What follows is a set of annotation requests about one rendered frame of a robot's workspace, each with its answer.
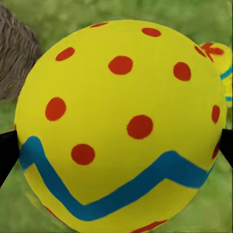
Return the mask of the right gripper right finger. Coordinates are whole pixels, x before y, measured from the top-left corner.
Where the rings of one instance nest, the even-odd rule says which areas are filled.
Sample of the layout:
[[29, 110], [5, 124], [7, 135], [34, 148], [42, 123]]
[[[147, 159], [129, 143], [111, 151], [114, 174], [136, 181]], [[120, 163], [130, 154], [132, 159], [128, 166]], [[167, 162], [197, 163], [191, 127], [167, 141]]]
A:
[[222, 130], [219, 149], [233, 168], [233, 131]]

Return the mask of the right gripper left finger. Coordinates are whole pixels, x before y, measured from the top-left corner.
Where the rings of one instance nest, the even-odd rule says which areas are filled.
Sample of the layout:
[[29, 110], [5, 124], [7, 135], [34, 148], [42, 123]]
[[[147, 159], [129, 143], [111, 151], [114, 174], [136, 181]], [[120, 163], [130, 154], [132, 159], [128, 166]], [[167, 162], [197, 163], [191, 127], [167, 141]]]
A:
[[0, 134], [0, 187], [18, 158], [17, 131]]

